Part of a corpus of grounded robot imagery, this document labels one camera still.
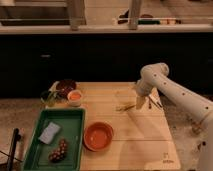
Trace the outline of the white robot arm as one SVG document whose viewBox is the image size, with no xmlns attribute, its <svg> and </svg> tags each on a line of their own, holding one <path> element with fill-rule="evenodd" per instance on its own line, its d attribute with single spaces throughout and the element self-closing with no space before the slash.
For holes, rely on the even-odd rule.
<svg viewBox="0 0 213 171">
<path fill-rule="evenodd" d="M 197 122 L 197 128 L 205 132 L 197 164 L 198 171 L 213 171 L 213 101 L 177 84 L 168 78 L 166 63 L 146 65 L 141 68 L 141 78 L 135 90 L 139 97 L 147 96 L 156 87 L 176 105 L 180 105 Z"/>
</svg>

